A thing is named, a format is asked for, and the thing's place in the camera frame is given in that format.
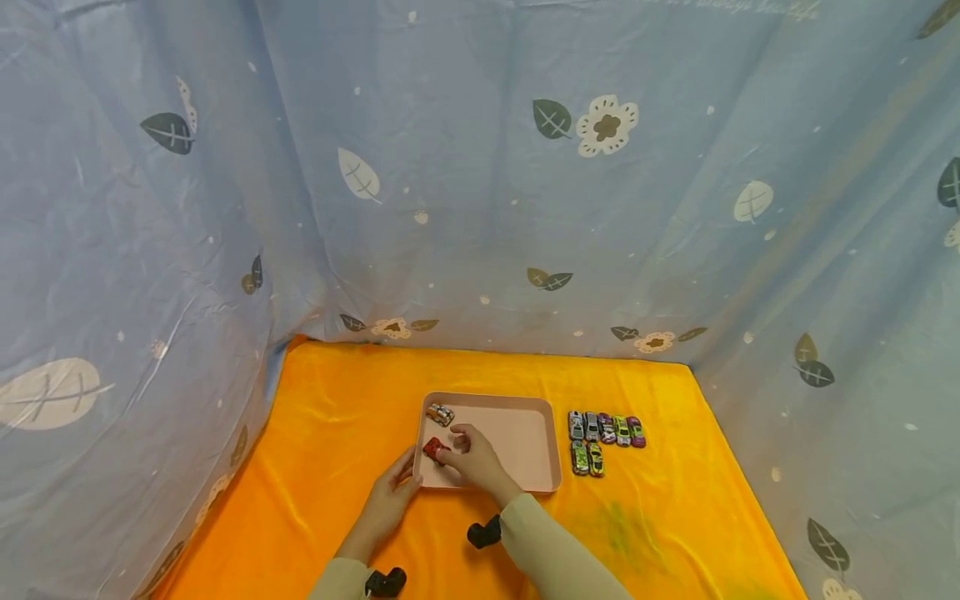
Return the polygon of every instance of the pink tray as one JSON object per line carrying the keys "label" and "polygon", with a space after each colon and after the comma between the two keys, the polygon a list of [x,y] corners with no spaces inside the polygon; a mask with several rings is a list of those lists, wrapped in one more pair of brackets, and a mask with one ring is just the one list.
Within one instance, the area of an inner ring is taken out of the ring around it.
{"label": "pink tray", "polygon": [[423,476],[425,488],[455,490],[465,485],[455,469],[439,467],[423,454],[423,446],[430,438],[436,436],[453,447],[456,437],[449,428],[440,427],[426,416],[426,407],[434,402],[453,411],[451,425],[470,423],[483,432],[504,469],[526,492],[552,493],[560,486],[563,476],[553,408],[545,400],[431,392],[420,407],[422,417],[414,459],[414,473]]}

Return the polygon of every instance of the black object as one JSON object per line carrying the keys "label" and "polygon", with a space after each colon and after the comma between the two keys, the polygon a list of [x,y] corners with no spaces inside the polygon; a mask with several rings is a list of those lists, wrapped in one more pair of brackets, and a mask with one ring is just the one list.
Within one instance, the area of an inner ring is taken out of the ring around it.
{"label": "black object", "polygon": [[477,550],[492,546],[500,541],[500,515],[494,515],[486,525],[473,523],[467,529],[467,539]]}
{"label": "black object", "polygon": [[395,566],[388,575],[374,571],[367,580],[365,590],[370,598],[396,598],[406,585],[407,574],[402,568]]}

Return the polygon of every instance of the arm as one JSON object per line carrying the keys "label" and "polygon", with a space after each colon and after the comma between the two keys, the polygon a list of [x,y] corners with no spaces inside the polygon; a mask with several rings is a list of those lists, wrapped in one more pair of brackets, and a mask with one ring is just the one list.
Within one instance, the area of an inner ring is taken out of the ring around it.
{"label": "arm", "polygon": [[472,425],[454,425],[463,454],[441,450],[442,462],[489,493],[500,507],[503,545],[543,600],[631,600],[630,593],[576,538],[511,479],[490,442]]}
{"label": "arm", "polygon": [[307,594],[307,600],[360,600],[367,597],[367,580],[372,573],[367,566],[370,558],[380,542],[400,524],[410,499],[420,489],[420,478],[411,478],[413,467],[414,448],[408,448],[377,477],[360,517]]}

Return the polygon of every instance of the hand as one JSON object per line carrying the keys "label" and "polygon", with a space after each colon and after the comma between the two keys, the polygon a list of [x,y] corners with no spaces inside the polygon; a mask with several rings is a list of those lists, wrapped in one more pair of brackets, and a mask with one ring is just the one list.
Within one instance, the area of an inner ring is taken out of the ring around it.
{"label": "hand", "polygon": [[523,493],[500,465],[493,446],[476,427],[463,423],[453,425],[450,431],[460,434],[453,440],[453,447],[462,454],[440,450],[437,458],[442,463],[456,468],[470,484],[493,496],[500,510]]}
{"label": "hand", "polygon": [[413,470],[414,448],[410,447],[373,482],[367,503],[336,556],[370,563],[373,551],[400,524],[410,499],[423,483],[420,476],[411,478]]}

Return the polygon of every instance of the blue curtain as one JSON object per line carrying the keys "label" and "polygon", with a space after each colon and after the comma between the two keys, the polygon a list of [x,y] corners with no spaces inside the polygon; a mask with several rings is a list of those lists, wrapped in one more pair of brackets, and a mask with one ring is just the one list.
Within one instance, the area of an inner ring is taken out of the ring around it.
{"label": "blue curtain", "polygon": [[2,6],[12,597],[155,587],[294,332],[684,362],[811,598],[960,595],[960,1]]}

